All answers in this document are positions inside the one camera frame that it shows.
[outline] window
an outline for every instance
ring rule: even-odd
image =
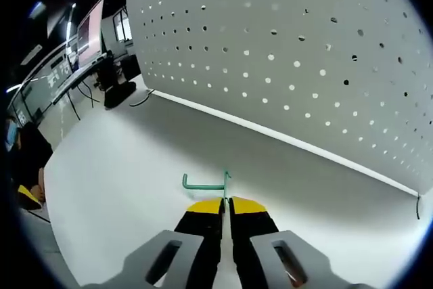
[[[113,16],[114,29],[116,31],[117,41],[132,40],[131,28],[129,27],[129,19],[127,11],[122,8],[116,15]]]

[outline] monitor screen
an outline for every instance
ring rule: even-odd
[[[101,19],[104,0],[99,0],[78,26],[78,64],[88,64],[101,54]]]

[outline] white tabletop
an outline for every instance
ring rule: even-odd
[[[221,192],[191,183],[233,177],[229,196],[264,204],[280,230],[326,254],[334,273],[383,288],[411,258],[428,226],[416,198],[358,172],[227,121],[137,91],[113,110],[95,107],[68,134],[45,169],[53,231],[80,285],[103,283],[125,258],[185,209]],[[240,288],[229,227],[214,288]]]

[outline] cable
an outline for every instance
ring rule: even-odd
[[[92,108],[93,108],[93,98],[87,96],[86,94],[84,94],[83,91],[82,91],[81,88],[80,88],[80,85],[77,85],[76,88],[78,88],[78,90],[80,91],[80,93],[81,93],[84,97],[87,97],[87,98],[89,98],[89,99],[91,100]]]
[[[67,91],[66,94],[68,95],[68,99],[69,99],[70,105],[72,106],[72,109],[73,109],[74,112],[75,112],[76,118],[78,119],[78,121],[81,121],[80,116],[78,115],[78,113],[77,113],[76,110],[75,110],[74,103],[73,103],[72,100],[70,99],[69,91]]]
[[[48,222],[48,223],[51,223],[48,219],[45,219],[44,217],[41,217],[41,216],[37,215],[36,213],[32,213],[32,212],[29,211],[29,210],[27,210],[27,212],[30,213],[31,215],[34,215],[35,217],[38,217],[38,218],[40,218],[40,219],[42,219],[42,220]]]
[[[90,92],[90,97],[89,97],[88,95],[84,94],[84,92],[81,90],[81,88],[80,88],[79,85],[77,85],[76,88],[78,88],[78,90],[80,91],[80,93],[82,93],[82,95],[83,95],[84,97],[87,97],[88,99],[91,99],[91,101],[92,101],[92,108],[93,108],[93,102],[101,103],[101,102],[98,101],[97,99],[94,99],[94,98],[93,98],[91,88],[90,88],[90,87],[89,87],[89,86],[88,86],[84,81],[83,81],[83,84],[85,85],[85,87],[88,88],[88,90],[89,90],[89,92]]]
[[[421,199],[421,196],[419,196],[418,194],[418,199],[417,199],[417,218],[419,220],[419,199]]]
[[[130,107],[134,108],[135,106],[141,105],[142,103],[146,102],[149,99],[150,94],[152,94],[155,91],[155,89],[152,89],[149,93],[147,93],[147,96],[142,101],[135,103],[135,104],[129,104]]]

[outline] pegboard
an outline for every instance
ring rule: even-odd
[[[148,87],[420,193],[433,186],[433,46],[410,0],[127,0],[127,9]]]

